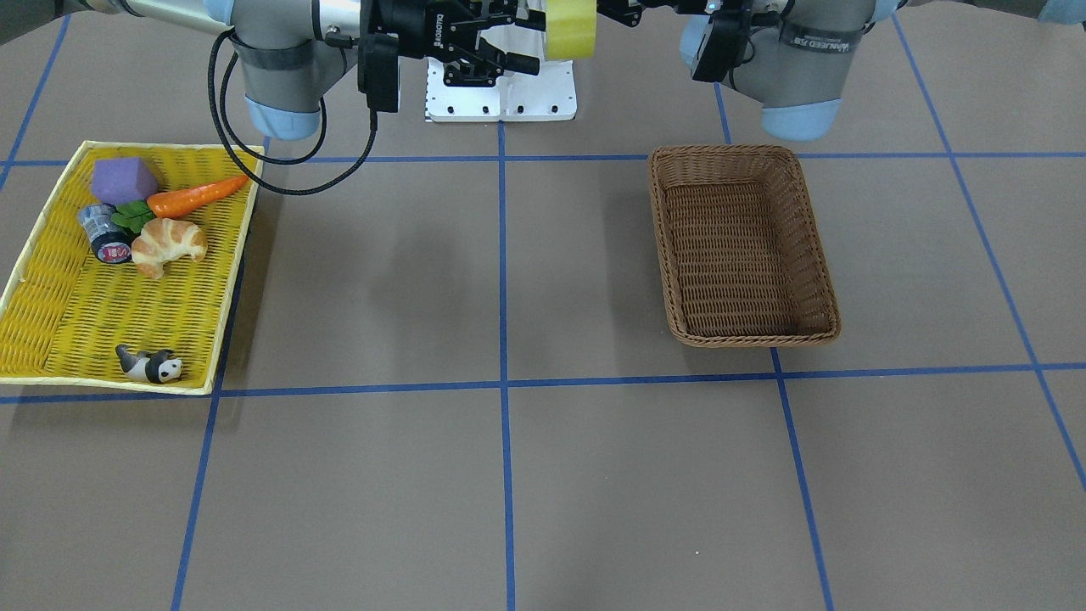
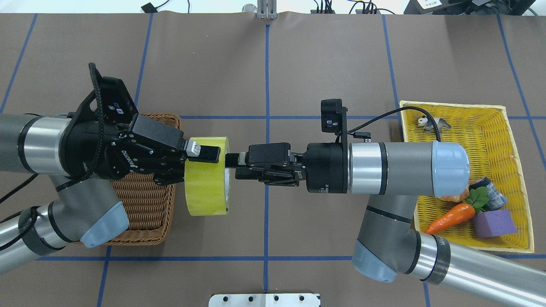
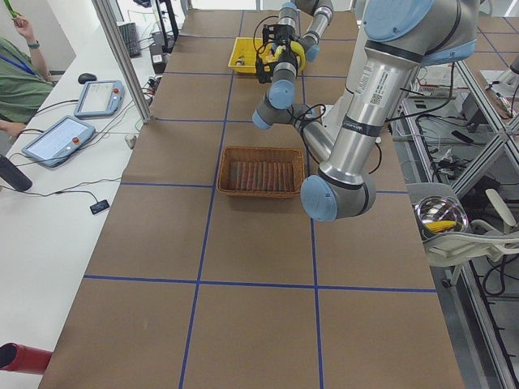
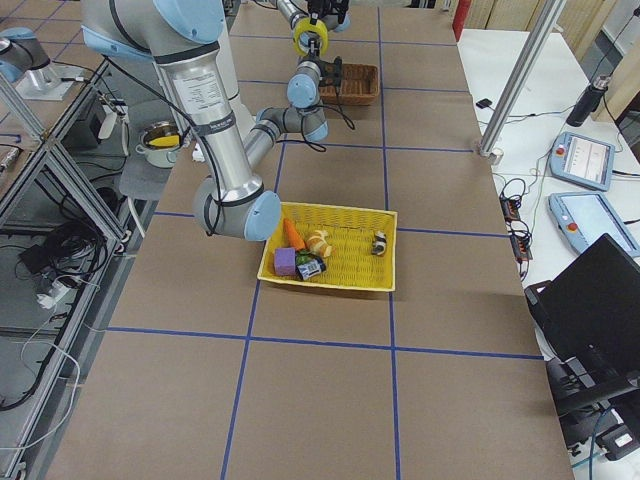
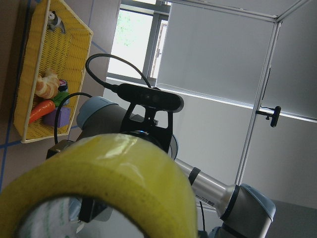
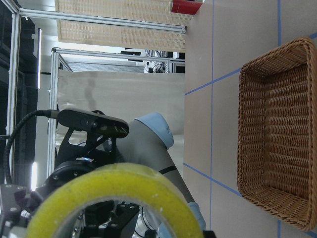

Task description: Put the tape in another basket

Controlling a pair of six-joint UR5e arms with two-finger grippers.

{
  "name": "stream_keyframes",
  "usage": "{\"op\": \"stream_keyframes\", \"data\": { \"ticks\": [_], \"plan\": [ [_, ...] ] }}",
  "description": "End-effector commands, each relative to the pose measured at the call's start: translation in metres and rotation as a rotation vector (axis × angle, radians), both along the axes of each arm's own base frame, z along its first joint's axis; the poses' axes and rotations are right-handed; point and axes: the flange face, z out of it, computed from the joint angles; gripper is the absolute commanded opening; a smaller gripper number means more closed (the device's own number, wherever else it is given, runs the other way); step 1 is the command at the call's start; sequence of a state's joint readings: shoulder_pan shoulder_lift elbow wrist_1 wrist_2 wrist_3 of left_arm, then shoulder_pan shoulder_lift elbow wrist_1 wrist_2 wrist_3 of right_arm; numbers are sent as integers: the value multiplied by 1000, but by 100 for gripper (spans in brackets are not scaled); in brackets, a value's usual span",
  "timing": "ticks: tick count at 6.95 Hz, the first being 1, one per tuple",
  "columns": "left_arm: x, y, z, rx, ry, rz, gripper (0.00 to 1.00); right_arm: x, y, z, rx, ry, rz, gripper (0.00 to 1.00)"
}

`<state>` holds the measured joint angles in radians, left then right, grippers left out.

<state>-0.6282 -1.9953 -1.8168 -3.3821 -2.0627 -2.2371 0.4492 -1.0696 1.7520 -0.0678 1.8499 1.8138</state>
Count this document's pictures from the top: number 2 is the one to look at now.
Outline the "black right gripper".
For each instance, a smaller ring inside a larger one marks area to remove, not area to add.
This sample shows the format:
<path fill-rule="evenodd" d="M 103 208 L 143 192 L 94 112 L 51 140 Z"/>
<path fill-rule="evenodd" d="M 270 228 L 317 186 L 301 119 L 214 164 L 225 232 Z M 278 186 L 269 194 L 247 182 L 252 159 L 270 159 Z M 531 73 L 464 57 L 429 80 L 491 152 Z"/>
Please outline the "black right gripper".
<path fill-rule="evenodd" d="M 238 180 L 266 186 L 298 187 L 305 182 L 313 194 L 349 192 L 349 146 L 346 142 L 312 142 L 304 153 L 288 142 L 250 145 L 246 152 L 225 155 L 225 167 L 235 168 Z"/>

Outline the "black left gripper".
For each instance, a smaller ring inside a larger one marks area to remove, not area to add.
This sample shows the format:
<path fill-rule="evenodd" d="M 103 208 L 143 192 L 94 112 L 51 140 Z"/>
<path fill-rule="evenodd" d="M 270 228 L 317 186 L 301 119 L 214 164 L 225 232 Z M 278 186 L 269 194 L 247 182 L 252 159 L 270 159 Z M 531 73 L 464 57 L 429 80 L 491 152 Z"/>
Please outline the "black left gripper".
<path fill-rule="evenodd" d="M 156 184 L 171 185 L 183 182 L 186 159 L 218 163 L 220 154 L 220 147 L 185 141 L 181 130 L 140 114 L 130 124 L 76 124 L 64 141 L 64 166 L 74 179 L 92 170 L 91 177 L 119 180 L 133 166 Z"/>

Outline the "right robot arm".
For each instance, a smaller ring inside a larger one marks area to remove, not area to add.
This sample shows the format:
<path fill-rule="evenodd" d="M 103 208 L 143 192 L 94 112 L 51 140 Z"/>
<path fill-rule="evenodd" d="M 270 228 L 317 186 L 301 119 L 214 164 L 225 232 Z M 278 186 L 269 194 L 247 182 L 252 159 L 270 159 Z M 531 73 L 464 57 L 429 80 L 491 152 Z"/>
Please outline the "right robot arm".
<path fill-rule="evenodd" d="M 446 208 L 445 197 L 468 186 L 469 159 L 456 142 L 313 142 L 303 153 L 277 142 L 222 157 L 239 180 L 368 195 L 351 259 L 368 278 L 390 283 L 403 273 L 507 306 L 545 305 L 545 272 L 425 230 L 439 217 L 433 206 Z"/>

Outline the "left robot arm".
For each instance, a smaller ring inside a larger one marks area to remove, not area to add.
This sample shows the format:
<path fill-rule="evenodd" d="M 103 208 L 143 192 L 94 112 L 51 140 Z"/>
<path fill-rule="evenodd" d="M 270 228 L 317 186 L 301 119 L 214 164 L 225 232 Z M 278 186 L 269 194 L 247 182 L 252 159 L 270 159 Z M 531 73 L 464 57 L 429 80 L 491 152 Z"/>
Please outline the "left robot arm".
<path fill-rule="evenodd" d="M 144 115 L 130 120 L 1 115 L 1 171 L 18 171 L 39 188 L 19 212 L 1 219 L 1 274 L 71 243 L 94 248 L 130 227 L 113 182 L 133 174 L 156 186 L 185 179 L 189 164 L 222 167 L 223 144 L 185 139 L 183 132 Z"/>

